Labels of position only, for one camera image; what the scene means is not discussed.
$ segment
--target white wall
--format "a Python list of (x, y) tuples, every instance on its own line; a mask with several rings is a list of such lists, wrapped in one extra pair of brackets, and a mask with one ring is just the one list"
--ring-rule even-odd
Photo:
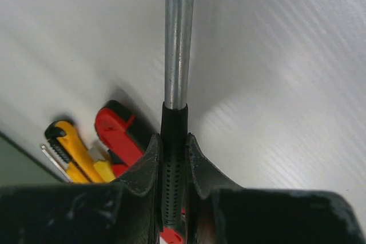
[[(164, 0), (0, 0), (0, 128), (61, 113), (89, 145), (122, 90), (158, 129)], [(325, 189), (366, 227), (366, 0), (195, 0), (189, 129), (246, 187)]]

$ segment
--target red part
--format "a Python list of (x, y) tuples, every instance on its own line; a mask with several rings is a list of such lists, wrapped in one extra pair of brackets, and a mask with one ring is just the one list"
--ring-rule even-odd
[(181, 237), (173, 229), (164, 228), (164, 231), (162, 233), (160, 233), (160, 236), (168, 244), (182, 244), (183, 243), (183, 237)]
[(112, 165), (112, 170), (113, 170), (114, 175), (116, 177), (119, 177), (126, 170), (128, 170), (128, 167), (125, 164), (113, 164)]
[(102, 108), (97, 113), (95, 123), (100, 140), (117, 154), (128, 167), (132, 166), (144, 154), (126, 134), (127, 128), (134, 119), (135, 115), (133, 114), (128, 121), (124, 121), (114, 111)]

